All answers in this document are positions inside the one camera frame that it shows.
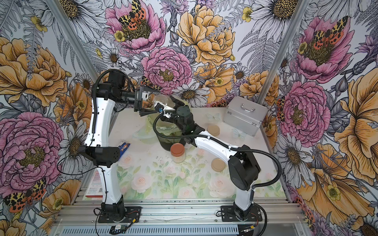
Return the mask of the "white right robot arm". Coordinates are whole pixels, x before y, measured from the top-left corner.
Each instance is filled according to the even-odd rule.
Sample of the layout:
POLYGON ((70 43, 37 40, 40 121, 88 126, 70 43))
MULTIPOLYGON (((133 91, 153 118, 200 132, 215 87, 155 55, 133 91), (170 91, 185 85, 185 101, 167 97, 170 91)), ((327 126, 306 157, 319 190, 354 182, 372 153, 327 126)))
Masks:
POLYGON ((239 221, 247 220, 253 208, 253 183, 260 173, 260 166, 249 147, 233 146, 215 138, 195 123, 190 108, 181 101, 166 110, 164 116, 180 129, 181 139, 187 144, 215 155, 227 165, 231 182, 237 188, 234 215, 239 221))

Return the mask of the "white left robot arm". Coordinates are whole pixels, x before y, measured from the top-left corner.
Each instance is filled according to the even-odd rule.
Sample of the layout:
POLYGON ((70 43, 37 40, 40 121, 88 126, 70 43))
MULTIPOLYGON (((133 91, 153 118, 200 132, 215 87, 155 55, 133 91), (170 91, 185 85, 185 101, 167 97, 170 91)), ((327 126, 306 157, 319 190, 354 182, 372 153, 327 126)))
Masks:
POLYGON ((127 219, 123 195, 117 178, 121 151, 109 145, 111 117, 116 103, 133 104, 140 116, 153 114, 142 103, 154 92, 149 87, 136 91, 124 90, 129 76, 117 69, 104 71, 92 88, 92 117, 85 144, 78 148, 80 155, 91 161, 100 176, 103 190, 98 221, 100 223, 122 222, 127 219))

